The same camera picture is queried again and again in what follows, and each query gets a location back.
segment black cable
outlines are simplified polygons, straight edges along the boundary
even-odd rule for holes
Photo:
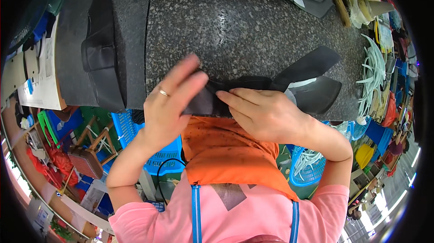
[[[166,159],[166,160],[163,161],[163,163],[161,163],[160,167],[158,168],[158,171],[157,171],[157,182],[158,182],[158,188],[160,189],[161,197],[163,197],[164,203],[165,203],[166,205],[167,205],[167,202],[166,202],[166,199],[164,198],[163,191],[161,190],[161,186],[160,186],[160,176],[159,176],[159,174],[160,174],[161,167],[163,167],[163,165],[164,165],[167,161],[170,161],[170,160],[176,160],[176,161],[178,161],[179,163],[181,163],[182,165],[185,166],[185,163],[182,162],[182,161],[179,160],[179,159]]]

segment gold ring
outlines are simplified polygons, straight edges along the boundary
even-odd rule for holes
[[[168,93],[166,93],[164,90],[160,89],[160,94],[165,95],[165,96],[170,96]]]

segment blue apron strap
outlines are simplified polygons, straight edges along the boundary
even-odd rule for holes
[[[202,225],[200,224],[200,185],[191,185],[191,210],[193,226],[193,243],[202,243]]]
[[[300,222],[300,210],[298,207],[298,202],[292,201],[292,225],[291,225],[290,243],[297,242],[299,222]]]

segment wooden chair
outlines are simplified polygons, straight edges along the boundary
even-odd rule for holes
[[[110,122],[102,131],[101,133],[94,138],[92,136],[90,127],[95,122],[96,116],[93,116],[93,118],[89,121],[87,124],[85,130],[81,134],[79,140],[77,141],[76,145],[71,145],[68,150],[68,156],[71,159],[72,163],[75,165],[75,168],[82,174],[87,175],[92,178],[101,179],[103,168],[102,166],[109,162],[111,159],[114,159],[118,153],[115,150],[115,147],[113,146],[113,143],[111,142],[110,135],[108,131],[112,128],[113,122]],[[84,138],[86,136],[89,137],[90,142],[92,143],[89,148],[83,148],[81,144],[84,141]],[[111,155],[107,156],[105,159],[103,159],[101,162],[98,161],[98,158],[96,156],[96,153],[99,151],[97,146],[102,141],[103,138],[106,138],[106,141],[110,147]]]

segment woman's left hand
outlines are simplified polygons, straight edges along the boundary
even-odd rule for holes
[[[169,145],[187,126],[191,115],[181,113],[208,82],[204,72],[191,75],[199,64],[198,56],[185,57],[146,98],[143,104],[146,126],[138,138],[152,154]]]

